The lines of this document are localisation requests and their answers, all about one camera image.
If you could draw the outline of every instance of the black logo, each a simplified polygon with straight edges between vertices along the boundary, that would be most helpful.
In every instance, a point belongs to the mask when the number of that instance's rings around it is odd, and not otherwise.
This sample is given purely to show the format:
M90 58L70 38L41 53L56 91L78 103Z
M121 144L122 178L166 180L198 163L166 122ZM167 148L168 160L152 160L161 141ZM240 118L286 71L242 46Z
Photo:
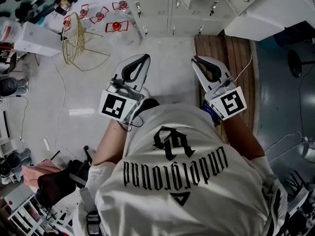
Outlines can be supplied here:
M159 136L161 131L170 131L170 134L164 139L164 143L161 142L161 138ZM154 142L155 143L153 144L153 146L165 150L165 157L169 161L172 161L176 157L176 155L172 154L172 147L173 148L183 147L184 152L188 157L191 157L192 154L195 152L188 146L186 135L176 131L176 128L162 126L159 129L159 131L154 135Z
M229 116L244 108L242 100L238 95L237 91L234 91L226 96L223 96L221 98L221 101Z
M125 103L126 99L109 94L105 100L102 113L120 119Z

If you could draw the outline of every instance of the person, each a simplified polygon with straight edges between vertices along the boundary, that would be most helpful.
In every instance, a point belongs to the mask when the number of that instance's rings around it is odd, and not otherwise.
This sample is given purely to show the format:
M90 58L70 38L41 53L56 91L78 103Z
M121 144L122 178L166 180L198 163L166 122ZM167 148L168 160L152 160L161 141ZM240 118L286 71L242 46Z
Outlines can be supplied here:
M287 195L239 115L222 121L195 106L146 99L133 126L111 120L87 189L103 235L276 235ZM88 235L80 202L76 236Z

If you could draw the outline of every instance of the black chair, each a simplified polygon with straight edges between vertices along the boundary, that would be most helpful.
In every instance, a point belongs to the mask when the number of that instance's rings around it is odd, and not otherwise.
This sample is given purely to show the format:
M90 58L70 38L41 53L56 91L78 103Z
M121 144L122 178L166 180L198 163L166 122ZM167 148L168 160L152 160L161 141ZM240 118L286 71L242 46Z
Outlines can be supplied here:
M67 167L60 172L45 174L38 178L38 190L35 198L44 208L51 208L61 199L75 191L76 187L84 188L88 180L88 173L92 158L88 153L88 146L84 146L87 160L69 161Z

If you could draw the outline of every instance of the wire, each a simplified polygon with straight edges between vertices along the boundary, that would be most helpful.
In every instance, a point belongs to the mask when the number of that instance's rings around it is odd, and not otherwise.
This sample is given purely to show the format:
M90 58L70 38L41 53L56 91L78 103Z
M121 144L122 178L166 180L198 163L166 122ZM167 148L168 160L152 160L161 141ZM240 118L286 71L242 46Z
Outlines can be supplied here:
M139 117L139 118L141 119L141 121L142 121L142 124L141 124L140 126L136 126L136 125L134 125L134 124L132 124L132 123L127 123L127 122L125 123L127 126L131 126L131 129L130 129L130 130L128 130L128 128L125 129L125 127L124 127L119 121L117 121L117 122L118 122L119 126L120 126L124 131L130 132L130 131L132 130L132 127L140 128L140 127L143 126L143 124L144 124L143 119L141 118L141 116L138 116L138 117Z
M294 147L288 149L287 151L283 152L282 154L280 154L280 155L276 156L275 158L271 159L270 161L268 161L268 163L272 162L273 160L277 159L279 156L282 156L282 155L284 155L285 153L289 152L290 150L292 150L292 149L294 149L294 148L300 146L301 144L305 144L305 143L307 143L307 142L306 142L306 141L305 141L305 142L302 142L302 143L300 143L300 144L298 144L298 145L296 145L296 146L294 146Z
M292 134L287 134L287 135L283 136L279 141L277 141L276 143L272 144L269 148L267 148L267 149L265 150L265 153L266 153L271 147L273 147L274 145L276 145L276 144L278 144L280 141L282 141L285 137L287 137L287 136L293 136L293 135L296 134L296 133L299 133L300 137L303 138L305 141L302 142L302 143L300 143L300 144L298 144L298 145L296 145L296 146L294 146L294 147L292 147L292 148L290 148L289 150L283 152L282 154L276 156L275 158L273 158L273 159L270 160L269 162L275 160L275 159L278 158L279 156L282 156L283 154L287 153L288 151L290 151L290 150L292 150L292 149L294 149L294 148L300 146L301 144L304 144L304 143L307 143L307 144L308 144L308 142L307 142L308 139L307 139L306 137L304 137L304 126L303 126L302 104L301 104L301 86L302 86L302 82L303 82L304 78L305 78L307 75L310 74L310 72L312 71L312 69L314 68L314 66L315 66L315 64L314 64L314 65L309 69L309 71L302 77L302 79L301 79L301 81L300 81L299 88L298 88L298 91L299 91L299 106L300 106L300 120L301 120L302 134L300 133L300 131L295 131L295 132L292 133Z
M300 86L299 86L299 105L300 105L300 120L301 120L301 127L302 127L302 135L304 136L304 126L303 126L303 118L302 118L302 104L301 104L301 86L304 78L312 71L314 68L315 64L310 68L310 70L302 77L300 81Z
M279 141L277 141L276 143L274 143L274 144L272 144L271 146L269 146L269 148L267 148L267 149L265 150L265 153L266 153L269 149L271 149L274 145L277 145L279 142L281 142L285 137L287 137L287 136L293 136L293 135L295 135L296 133L299 133L299 134L300 134L300 137L301 137L301 138L304 138L304 137L301 135L300 131L295 131L295 132L292 133L292 134L287 134L287 135L283 136Z
M248 64L243 68L243 70L239 73L239 75L237 75L235 81L237 81L238 77L242 74L242 72L244 72L244 70L250 65L251 61L252 61L252 54L251 54L251 60L250 60L250 62L248 62Z
M65 149L66 151L68 151L75 159L79 160L76 156L74 156L67 148L65 147L59 147L61 149Z
M23 98L25 98L25 99L27 100L27 104L26 104L26 106L25 106L25 108L24 108L24 115L23 115L22 127L21 127L21 144L22 144L22 148L23 148L23 151L24 151L24 143L23 143L23 124L24 124L24 119L25 119L26 108L27 108L28 105L29 105L29 100L28 100L25 96L23 96L23 95L16 96L16 97L23 97Z
M57 151L57 146L56 146L56 145L57 145L57 138L58 138L58 135L59 135L59 116L60 116L61 112L63 111L64 102L65 102L65 96L66 96L66 94L67 94L67 91L66 91L66 89L65 89L64 79L63 79L63 77L61 76L60 72L58 71L58 69L57 69L57 67L56 67L56 65L55 65L55 63L54 63L52 57L51 57L51 61L52 61L52 63L54 64L57 73L59 74L60 78L61 78L62 81L63 81L63 88L64 88L63 106L61 107L60 112L59 112L58 117L57 117L57 135L56 135L56 138L55 138L55 151Z
M23 114L23 120L22 120L22 127L21 127L21 136L20 136L20 142L21 142L21 144L22 144L22 148L23 148L23 151L24 151L24 143L23 143L23 124L24 124L24 120L25 120L26 108L27 108L28 105L29 105L29 100L28 100L25 96L23 96L23 95L14 95L14 96L2 97L2 98L0 99L0 104L3 102L3 100L2 100L3 98L12 98L12 97L23 97L23 98L25 98L26 101L27 101L27 104L26 104L26 106L25 106L25 108L24 108L24 114Z

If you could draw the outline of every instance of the white box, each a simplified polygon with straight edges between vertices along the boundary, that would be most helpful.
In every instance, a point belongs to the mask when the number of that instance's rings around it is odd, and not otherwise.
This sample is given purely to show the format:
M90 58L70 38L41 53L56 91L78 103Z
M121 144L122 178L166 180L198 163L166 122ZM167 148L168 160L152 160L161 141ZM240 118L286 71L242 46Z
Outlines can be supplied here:
M62 50L60 35L41 26L26 22L22 34L14 43L14 49L22 52L53 56Z

